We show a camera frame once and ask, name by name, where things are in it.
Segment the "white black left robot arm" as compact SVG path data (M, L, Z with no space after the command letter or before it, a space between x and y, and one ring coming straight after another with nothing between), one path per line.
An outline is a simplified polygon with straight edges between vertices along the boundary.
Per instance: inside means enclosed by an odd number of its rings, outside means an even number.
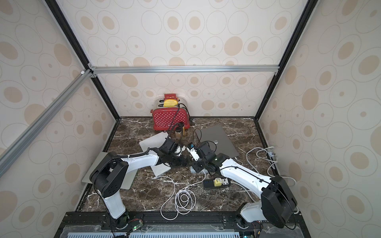
M170 168L187 167L189 156L182 154L183 147L173 139L166 139L160 147L145 152L121 155L107 153L89 176L95 190L100 193L108 213L118 222L126 222L128 213L120 189L126 174L141 168L164 164Z

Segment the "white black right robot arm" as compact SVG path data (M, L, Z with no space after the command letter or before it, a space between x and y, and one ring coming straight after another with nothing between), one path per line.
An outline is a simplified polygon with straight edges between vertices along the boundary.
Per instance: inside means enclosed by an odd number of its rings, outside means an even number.
M235 217L238 226L246 228L252 222L268 221L278 228L284 228L289 219L295 217L297 201L284 178L254 172L223 153L215 154L204 142L198 146L190 143L187 150L191 166L197 173L206 169L212 174L231 179L260 199L240 206Z

